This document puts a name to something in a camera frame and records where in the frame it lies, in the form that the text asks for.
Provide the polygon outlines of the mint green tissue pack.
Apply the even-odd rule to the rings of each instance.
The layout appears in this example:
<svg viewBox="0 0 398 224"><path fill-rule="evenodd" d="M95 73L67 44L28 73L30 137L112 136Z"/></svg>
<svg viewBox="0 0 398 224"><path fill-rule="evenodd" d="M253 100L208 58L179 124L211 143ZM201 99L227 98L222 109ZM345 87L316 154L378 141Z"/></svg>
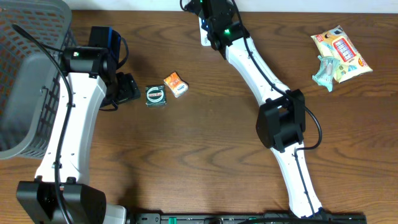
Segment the mint green tissue pack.
<svg viewBox="0 0 398 224"><path fill-rule="evenodd" d="M333 57L318 56L320 68L318 72L312 76L312 80L319 86L324 86L329 92L333 90L333 78L336 69L340 65L340 61Z"/></svg>

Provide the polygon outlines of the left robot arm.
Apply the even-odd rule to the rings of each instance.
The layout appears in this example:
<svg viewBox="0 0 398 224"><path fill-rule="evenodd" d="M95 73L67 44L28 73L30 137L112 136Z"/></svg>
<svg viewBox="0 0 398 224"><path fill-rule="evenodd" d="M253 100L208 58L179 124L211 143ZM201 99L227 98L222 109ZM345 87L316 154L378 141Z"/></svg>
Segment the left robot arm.
<svg viewBox="0 0 398 224"><path fill-rule="evenodd" d="M55 68L59 103L48 148L34 180L21 181L16 197L34 223L132 223L126 207L109 204L89 185L90 149L100 111L116 111L141 93L121 67L126 40L114 29L91 28L88 45L67 47Z"/></svg>

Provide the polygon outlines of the yellow orange snack bag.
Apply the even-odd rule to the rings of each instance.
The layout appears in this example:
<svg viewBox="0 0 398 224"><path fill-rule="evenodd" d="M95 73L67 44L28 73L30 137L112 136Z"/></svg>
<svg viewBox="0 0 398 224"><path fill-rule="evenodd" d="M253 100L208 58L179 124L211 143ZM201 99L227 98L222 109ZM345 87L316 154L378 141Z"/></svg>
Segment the yellow orange snack bag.
<svg viewBox="0 0 398 224"><path fill-rule="evenodd" d="M373 72L341 26L312 35L311 38L322 57L332 57L340 62L333 74L338 83Z"/></svg>

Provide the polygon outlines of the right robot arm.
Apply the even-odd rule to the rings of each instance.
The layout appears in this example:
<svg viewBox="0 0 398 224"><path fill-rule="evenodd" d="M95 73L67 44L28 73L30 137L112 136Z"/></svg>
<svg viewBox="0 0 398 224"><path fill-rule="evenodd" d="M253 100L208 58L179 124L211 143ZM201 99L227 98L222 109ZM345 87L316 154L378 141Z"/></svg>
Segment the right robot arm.
<svg viewBox="0 0 398 224"><path fill-rule="evenodd" d="M322 210L308 173L304 152L306 107L300 90L291 90L260 56L235 1L191 0L180 5L200 21L201 43L218 51L242 76L259 112L256 132L275 156L284 178L290 211L297 218L318 218Z"/></svg>

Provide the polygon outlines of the small orange snack packet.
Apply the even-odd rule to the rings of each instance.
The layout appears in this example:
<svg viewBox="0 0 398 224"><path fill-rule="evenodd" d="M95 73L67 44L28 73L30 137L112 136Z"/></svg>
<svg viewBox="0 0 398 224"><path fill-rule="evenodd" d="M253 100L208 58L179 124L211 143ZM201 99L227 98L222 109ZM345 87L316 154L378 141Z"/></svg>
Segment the small orange snack packet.
<svg viewBox="0 0 398 224"><path fill-rule="evenodd" d="M176 98L183 95L189 89L189 85L180 78L177 72L173 72L167 76L164 79L164 83L170 88Z"/></svg>

